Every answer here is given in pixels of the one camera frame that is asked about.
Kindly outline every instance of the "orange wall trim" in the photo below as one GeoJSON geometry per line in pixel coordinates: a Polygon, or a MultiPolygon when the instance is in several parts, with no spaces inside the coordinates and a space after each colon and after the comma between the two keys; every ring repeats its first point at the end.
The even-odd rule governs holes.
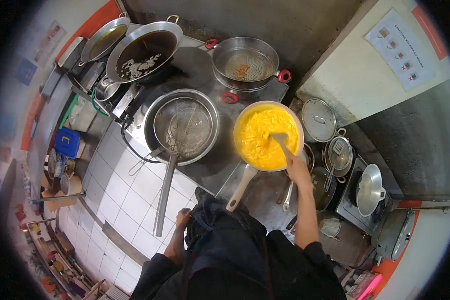
{"type": "Polygon", "coordinates": [[[73,40],[76,37],[83,38],[91,38],[94,33],[97,32],[103,25],[108,22],[117,19],[120,15],[120,10],[115,3],[115,0],[110,0],[105,5],[103,5],[100,9],[98,9],[87,21],[83,23],[83,25],[78,28],[78,30],[72,35],[72,37],[66,42],[63,48],[60,50],[58,55],[55,58],[55,61],[58,62],[60,57],[62,57],[63,53],[67,50],[67,48],[72,44],[73,40]]]}

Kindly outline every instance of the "poster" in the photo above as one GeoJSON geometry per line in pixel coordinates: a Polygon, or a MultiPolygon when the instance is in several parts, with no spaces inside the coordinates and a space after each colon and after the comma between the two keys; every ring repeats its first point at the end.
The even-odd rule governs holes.
{"type": "Polygon", "coordinates": [[[365,39],[385,59],[405,91],[430,80],[435,75],[422,45],[395,9],[381,19],[365,39]]]}

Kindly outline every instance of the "wok handle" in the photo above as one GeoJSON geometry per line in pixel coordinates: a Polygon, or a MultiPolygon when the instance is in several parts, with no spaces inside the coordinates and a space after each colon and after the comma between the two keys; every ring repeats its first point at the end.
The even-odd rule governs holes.
{"type": "Polygon", "coordinates": [[[384,188],[382,188],[382,189],[381,189],[381,192],[380,192],[380,199],[379,199],[379,201],[384,200],[386,194],[387,194],[387,191],[386,191],[384,188]]]}
{"type": "Polygon", "coordinates": [[[245,189],[247,188],[252,178],[255,177],[255,175],[257,175],[257,172],[258,170],[252,167],[251,165],[245,166],[242,179],[240,180],[238,187],[236,188],[235,192],[233,193],[232,197],[230,198],[230,200],[226,205],[228,211],[233,212],[235,208],[237,208],[237,206],[240,203],[240,199],[242,198],[243,193],[245,192],[245,189]]]}
{"type": "Polygon", "coordinates": [[[216,38],[211,38],[208,41],[205,42],[205,48],[206,49],[213,49],[217,46],[218,40],[216,38]]]}
{"type": "Polygon", "coordinates": [[[162,191],[158,199],[157,213],[155,215],[155,222],[153,224],[153,236],[162,237],[164,228],[165,211],[167,209],[168,193],[170,193],[170,186],[172,185],[173,173],[179,155],[177,153],[170,154],[170,161],[166,167],[165,178],[163,179],[162,191]]]}
{"type": "Polygon", "coordinates": [[[277,72],[276,76],[278,77],[278,82],[281,82],[283,84],[286,84],[290,82],[290,80],[292,80],[292,74],[287,69],[283,69],[280,72],[277,72]]]}
{"type": "Polygon", "coordinates": [[[178,15],[176,15],[176,14],[173,14],[173,15],[171,15],[171,16],[168,16],[168,18],[166,19],[166,21],[168,22],[168,20],[170,20],[171,17],[175,17],[175,18],[176,18],[175,24],[177,24],[177,22],[179,21],[180,17],[179,17],[178,15]]]}
{"type": "Polygon", "coordinates": [[[234,93],[222,93],[222,100],[228,104],[234,104],[239,101],[239,97],[234,93]]]}

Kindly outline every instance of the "strainer handle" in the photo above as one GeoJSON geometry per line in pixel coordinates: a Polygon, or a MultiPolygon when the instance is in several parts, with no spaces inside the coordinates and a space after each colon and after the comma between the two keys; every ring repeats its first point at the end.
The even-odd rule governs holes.
{"type": "Polygon", "coordinates": [[[164,228],[165,211],[167,209],[168,193],[170,192],[170,186],[172,185],[173,173],[175,171],[175,165],[179,155],[177,153],[170,154],[170,160],[166,167],[165,178],[163,179],[162,191],[160,192],[160,198],[158,199],[157,213],[155,215],[155,222],[153,224],[153,236],[162,237],[162,231],[164,228]]]}
{"type": "Polygon", "coordinates": [[[205,42],[206,49],[213,49],[218,45],[218,40],[216,38],[211,38],[205,42]]]}

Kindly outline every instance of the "gas stove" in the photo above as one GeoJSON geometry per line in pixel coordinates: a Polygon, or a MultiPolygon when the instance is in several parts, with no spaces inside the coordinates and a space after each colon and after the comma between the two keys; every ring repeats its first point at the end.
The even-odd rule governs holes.
{"type": "Polygon", "coordinates": [[[360,214],[357,207],[355,191],[357,183],[359,182],[359,179],[366,167],[367,163],[362,159],[362,157],[360,157],[360,155],[357,155],[343,190],[342,197],[335,211],[367,234],[372,235],[373,231],[377,228],[378,222],[382,218],[384,211],[391,201],[389,201],[390,195],[386,193],[385,199],[378,202],[377,208],[371,215],[362,216],[360,214]]]}

